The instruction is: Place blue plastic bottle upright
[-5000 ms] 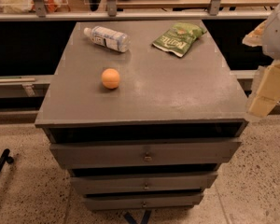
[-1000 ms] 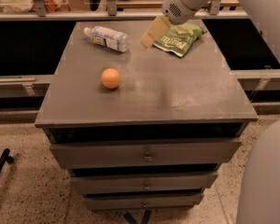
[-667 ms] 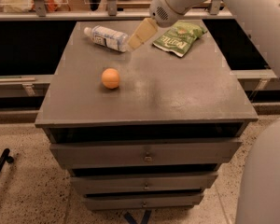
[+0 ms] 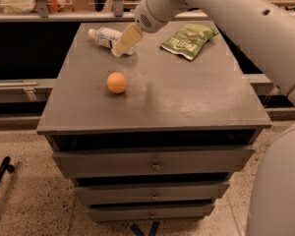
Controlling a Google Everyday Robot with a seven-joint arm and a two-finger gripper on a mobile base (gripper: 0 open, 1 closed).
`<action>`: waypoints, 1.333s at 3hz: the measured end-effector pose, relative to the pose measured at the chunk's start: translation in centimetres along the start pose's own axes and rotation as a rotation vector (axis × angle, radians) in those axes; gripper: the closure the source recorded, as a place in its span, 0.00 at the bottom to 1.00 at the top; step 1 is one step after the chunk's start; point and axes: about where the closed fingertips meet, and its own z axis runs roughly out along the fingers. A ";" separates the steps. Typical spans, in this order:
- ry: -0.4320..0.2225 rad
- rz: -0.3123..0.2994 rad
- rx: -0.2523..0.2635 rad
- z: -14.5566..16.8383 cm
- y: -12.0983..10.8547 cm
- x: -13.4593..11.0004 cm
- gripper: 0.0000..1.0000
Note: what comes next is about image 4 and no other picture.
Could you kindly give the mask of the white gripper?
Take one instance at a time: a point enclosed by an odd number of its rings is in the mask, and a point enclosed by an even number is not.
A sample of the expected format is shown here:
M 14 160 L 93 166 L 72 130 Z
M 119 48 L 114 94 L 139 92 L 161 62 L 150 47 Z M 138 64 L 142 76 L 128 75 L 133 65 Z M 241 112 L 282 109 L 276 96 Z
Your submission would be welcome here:
M 191 8 L 187 0 L 141 0 L 135 9 L 135 24 L 129 24 L 111 49 L 116 57 L 133 53 L 143 38 L 143 31 L 154 33 L 175 16 Z

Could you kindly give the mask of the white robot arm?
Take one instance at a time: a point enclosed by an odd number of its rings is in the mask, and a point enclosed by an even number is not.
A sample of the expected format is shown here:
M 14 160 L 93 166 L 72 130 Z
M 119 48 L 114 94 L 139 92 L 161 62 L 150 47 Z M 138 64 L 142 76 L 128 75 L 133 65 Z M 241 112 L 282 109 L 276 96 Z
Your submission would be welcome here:
M 203 10 L 295 106 L 295 17 L 265 0 L 141 0 L 112 53 L 123 55 L 190 8 Z M 260 163 L 246 236 L 295 236 L 295 123 Z

